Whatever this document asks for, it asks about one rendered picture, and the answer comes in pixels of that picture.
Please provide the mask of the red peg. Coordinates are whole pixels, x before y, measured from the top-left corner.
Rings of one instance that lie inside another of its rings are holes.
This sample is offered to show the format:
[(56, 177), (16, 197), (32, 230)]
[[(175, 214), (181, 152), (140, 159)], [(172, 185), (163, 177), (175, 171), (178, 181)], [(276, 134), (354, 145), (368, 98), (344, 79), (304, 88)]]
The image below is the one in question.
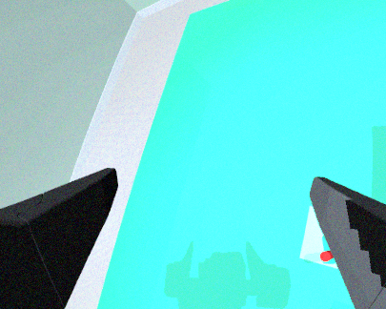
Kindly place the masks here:
[(334, 258), (333, 254), (331, 254), (331, 250), (327, 250), (327, 251), (325, 251), (325, 253), (321, 254), (321, 260), (322, 261), (329, 261), (329, 260), (331, 260), (331, 258)]

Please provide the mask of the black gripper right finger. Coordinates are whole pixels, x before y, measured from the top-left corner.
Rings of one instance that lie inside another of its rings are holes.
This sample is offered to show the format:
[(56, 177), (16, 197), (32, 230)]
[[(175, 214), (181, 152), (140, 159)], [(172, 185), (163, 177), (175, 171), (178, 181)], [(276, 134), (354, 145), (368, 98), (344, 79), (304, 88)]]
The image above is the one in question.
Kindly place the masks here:
[(326, 177), (310, 200), (355, 309), (386, 309), (386, 204)]

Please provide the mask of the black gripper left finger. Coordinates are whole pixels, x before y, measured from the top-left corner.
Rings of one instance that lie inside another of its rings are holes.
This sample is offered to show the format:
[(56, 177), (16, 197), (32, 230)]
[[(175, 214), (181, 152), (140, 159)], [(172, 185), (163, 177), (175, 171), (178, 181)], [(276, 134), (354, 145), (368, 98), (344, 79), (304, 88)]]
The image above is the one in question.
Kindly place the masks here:
[(64, 309), (117, 193), (105, 167), (0, 209), (0, 309)]

